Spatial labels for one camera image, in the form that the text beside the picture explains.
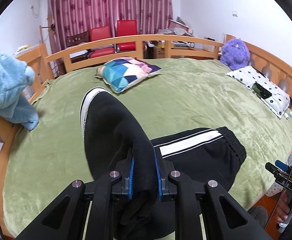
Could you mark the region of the person right hand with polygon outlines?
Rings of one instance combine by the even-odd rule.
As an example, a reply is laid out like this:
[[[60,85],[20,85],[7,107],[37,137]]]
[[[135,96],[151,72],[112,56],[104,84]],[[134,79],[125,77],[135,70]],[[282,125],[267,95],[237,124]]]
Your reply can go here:
[[[291,210],[291,208],[287,205],[287,203],[288,203],[288,195],[286,191],[283,191],[283,194],[276,208],[276,222],[277,223],[283,223],[287,219],[288,214]]]

